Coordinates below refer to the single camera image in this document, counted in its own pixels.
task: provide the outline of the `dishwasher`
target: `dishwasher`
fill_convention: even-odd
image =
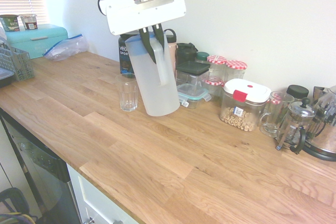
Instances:
[[[48,224],[80,224],[67,164],[3,110],[2,121]]]

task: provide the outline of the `dishwasher door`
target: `dishwasher door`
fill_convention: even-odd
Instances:
[[[66,163],[9,115],[3,119],[43,201],[43,214],[55,224],[80,223]]]

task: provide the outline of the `teal bread bin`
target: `teal bread bin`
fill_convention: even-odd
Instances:
[[[30,58],[34,59],[42,57],[57,42],[67,39],[68,32],[63,27],[39,24],[38,29],[7,32],[6,36],[12,47],[29,52]]]

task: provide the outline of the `stainless steel kettle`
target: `stainless steel kettle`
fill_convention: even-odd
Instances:
[[[336,161],[336,86],[327,90],[317,101],[316,116],[307,129],[303,150],[326,161]]]

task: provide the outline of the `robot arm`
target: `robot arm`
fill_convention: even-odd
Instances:
[[[148,27],[152,26],[157,40],[164,48],[161,23],[183,17],[186,12],[184,0],[103,0],[99,1],[99,8],[106,15],[113,35],[139,30],[142,42],[154,62]]]

